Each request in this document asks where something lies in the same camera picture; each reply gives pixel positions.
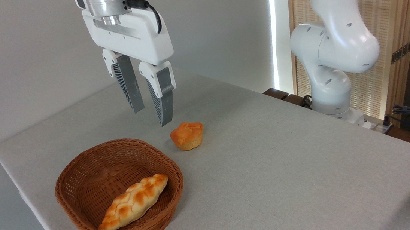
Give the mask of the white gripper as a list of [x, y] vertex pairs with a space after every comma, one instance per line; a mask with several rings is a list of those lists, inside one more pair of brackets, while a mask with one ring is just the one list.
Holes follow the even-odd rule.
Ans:
[[130, 57], [140, 62], [139, 71], [149, 87], [161, 126], [173, 119], [173, 90], [176, 81], [168, 61], [174, 50], [164, 19], [162, 30], [151, 9], [132, 9], [119, 16], [118, 25], [105, 25], [100, 18], [83, 10], [82, 17], [94, 42], [102, 52], [110, 76], [119, 82], [131, 109], [144, 109]]

